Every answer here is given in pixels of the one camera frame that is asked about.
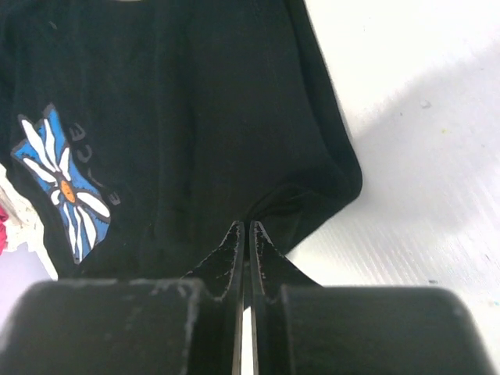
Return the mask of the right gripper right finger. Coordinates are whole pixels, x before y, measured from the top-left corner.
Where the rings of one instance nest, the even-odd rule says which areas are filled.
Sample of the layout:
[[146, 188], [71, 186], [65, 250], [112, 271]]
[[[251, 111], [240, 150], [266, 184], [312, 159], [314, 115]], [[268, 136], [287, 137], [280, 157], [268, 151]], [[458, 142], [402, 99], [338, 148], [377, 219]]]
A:
[[263, 224], [248, 230], [249, 293], [252, 311], [252, 349], [255, 374], [291, 374], [288, 322], [281, 288], [319, 286], [271, 241]]

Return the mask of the black daisy print t-shirt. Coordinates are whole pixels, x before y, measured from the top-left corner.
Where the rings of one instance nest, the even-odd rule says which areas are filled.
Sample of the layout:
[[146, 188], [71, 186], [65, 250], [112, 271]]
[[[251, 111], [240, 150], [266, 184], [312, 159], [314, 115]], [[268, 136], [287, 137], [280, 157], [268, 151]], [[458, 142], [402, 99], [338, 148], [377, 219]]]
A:
[[58, 278], [289, 252], [363, 183], [302, 1], [2, 2], [1, 163]]

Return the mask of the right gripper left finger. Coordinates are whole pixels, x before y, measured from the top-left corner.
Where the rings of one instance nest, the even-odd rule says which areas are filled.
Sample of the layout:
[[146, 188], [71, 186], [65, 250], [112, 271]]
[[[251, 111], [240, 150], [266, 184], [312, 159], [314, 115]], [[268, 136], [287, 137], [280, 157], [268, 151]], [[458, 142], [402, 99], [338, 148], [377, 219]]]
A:
[[235, 221], [220, 245], [184, 277], [201, 287], [189, 374], [241, 372], [244, 250], [245, 225]]

